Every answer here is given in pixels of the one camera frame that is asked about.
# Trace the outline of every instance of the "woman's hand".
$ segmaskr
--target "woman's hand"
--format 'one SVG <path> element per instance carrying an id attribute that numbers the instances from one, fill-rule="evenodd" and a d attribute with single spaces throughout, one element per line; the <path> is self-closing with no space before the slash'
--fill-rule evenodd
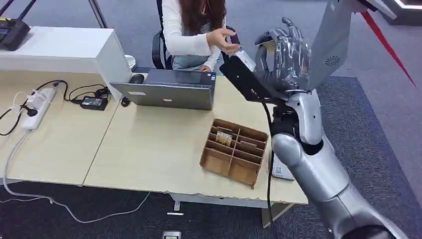
<path id="1" fill-rule="evenodd" d="M 206 65 L 202 65 L 201 68 L 199 69 L 199 71 L 201 71 L 201 72 L 211 72 L 211 69 Z"/>
<path id="2" fill-rule="evenodd" d="M 207 33 L 208 46 L 217 46 L 218 48 L 226 49 L 227 53 L 233 53 L 239 50 L 240 45 L 230 44 L 225 40 L 225 36 L 234 36 L 236 32 L 230 31 L 226 28 L 220 28 Z"/>

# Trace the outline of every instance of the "woman's left hand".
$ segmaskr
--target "woman's left hand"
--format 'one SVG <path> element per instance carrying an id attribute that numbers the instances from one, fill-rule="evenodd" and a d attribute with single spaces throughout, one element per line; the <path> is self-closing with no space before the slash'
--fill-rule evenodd
<path id="1" fill-rule="evenodd" d="M 206 65 L 202 65 L 201 68 L 199 69 L 199 71 L 201 71 L 201 72 L 211 72 L 211 69 Z"/>

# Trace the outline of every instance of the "laptop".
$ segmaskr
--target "laptop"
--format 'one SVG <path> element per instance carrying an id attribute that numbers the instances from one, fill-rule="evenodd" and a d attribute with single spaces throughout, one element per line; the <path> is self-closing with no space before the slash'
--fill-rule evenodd
<path id="1" fill-rule="evenodd" d="M 212 110 L 215 72 L 151 69 L 143 84 L 110 84 L 140 106 Z"/>

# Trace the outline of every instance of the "long brown hair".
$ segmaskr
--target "long brown hair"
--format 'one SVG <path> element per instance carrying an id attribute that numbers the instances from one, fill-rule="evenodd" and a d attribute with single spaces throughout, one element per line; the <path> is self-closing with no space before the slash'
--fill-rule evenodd
<path id="1" fill-rule="evenodd" d="M 182 8 L 182 22 L 188 30 L 199 33 L 203 25 L 201 14 L 201 0 L 179 0 Z M 212 30 L 222 28 L 226 15 L 225 0 L 205 0 L 207 9 L 206 17 L 211 23 Z"/>

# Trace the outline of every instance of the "woman's right hand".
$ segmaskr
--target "woman's right hand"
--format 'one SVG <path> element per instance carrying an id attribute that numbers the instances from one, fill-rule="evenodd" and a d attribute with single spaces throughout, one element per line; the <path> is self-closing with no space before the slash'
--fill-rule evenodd
<path id="1" fill-rule="evenodd" d="M 208 46 L 210 47 L 217 46 L 218 48 L 226 49 L 227 53 L 233 53 L 239 50 L 240 45 L 227 43 L 225 40 L 225 36 L 234 36 L 234 35 L 236 35 L 236 32 L 233 32 L 226 28 L 220 28 L 212 32 L 209 32 L 207 33 Z"/>

